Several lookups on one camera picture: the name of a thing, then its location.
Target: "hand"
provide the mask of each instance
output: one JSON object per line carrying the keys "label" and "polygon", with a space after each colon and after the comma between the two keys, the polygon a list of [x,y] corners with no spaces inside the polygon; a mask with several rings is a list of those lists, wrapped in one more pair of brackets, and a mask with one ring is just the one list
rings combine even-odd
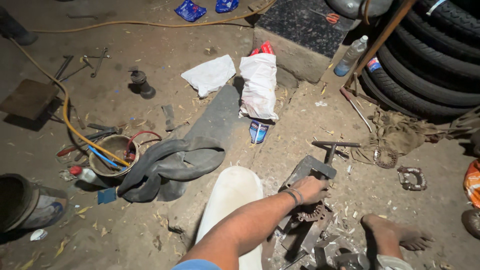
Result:
{"label": "hand", "polygon": [[[319,202],[324,198],[330,198],[331,195],[326,190],[328,188],[327,180],[318,180],[313,176],[307,176],[293,183],[290,188],[295,188],[303,196],[303,204],[309,205]],[[293,191],[300,202],[300,196]]]}

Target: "scissors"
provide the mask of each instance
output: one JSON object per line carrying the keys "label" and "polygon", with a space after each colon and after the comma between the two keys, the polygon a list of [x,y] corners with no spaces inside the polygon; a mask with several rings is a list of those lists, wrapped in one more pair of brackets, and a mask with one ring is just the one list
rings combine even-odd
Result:
{"label": "scissors", "polygon": [[335,13],[329,13],[329,14],[325,15],[325,14],[322,14],[322,13],[320,13],[318,11],[315,11],[313,9],[310,9],[310,8],[309,8],[309,10],[311,12],[317,13],[318,15],[321,15],[321,16],[325,17],[325,19],[327,19],[327,21],[329,23],[333,24],[333,25],[336,24],[338,22],[338,20],[340,19],[340,16],[338,16],[338,14],[335,14]]}

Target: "plastic water bottle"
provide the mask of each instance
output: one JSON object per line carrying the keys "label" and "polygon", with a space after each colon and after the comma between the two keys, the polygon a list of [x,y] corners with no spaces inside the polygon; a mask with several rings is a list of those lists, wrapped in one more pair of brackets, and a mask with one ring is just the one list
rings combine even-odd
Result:
{"label": "plastic water bottle", "polygon": [[70,168],[70,173],[75,175],[78,179],[83,180],[87,183],[98,185],[101,187],[109,188],[92,169],[82,168],[80,166],[73,166]]}
{"label": "plastic water bottle", "polygon": [[352,68],[355,61],[362,55],[363,51],[367,48],[367,36],[363,36],[360,39],[355,40],[347,52],[343,55],[342,60],[335,66],[333,72],[337,76],[345,76]]}

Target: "blue shorts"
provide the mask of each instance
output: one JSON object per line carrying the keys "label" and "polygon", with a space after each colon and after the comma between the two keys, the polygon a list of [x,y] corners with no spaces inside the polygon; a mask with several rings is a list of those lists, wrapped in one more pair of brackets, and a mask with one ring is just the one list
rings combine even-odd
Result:
{"label": "blue shorts", "polygon": [[215,263],[202,260],[193,259],[187,260],[183,263],[177,264],[172,270],[221,270]]}

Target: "red hose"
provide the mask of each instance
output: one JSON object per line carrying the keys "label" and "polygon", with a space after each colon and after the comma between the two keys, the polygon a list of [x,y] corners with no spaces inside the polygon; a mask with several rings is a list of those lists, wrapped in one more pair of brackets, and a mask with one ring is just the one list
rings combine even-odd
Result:
{"label": "red hose", "polygon": [[130,140],[128,141],[127,143],[127,153],[130,152],[130,144],[132,143],[133,139],[135,139],[135,137],[137,137],[138,135],[142,134],[142,133],[151,133],[155,136],[157,136],[160,140],[162,140],[162,136],[158,135],[157,133],[153,132],[153,131],[140,131],[139,133],[133,135]]}

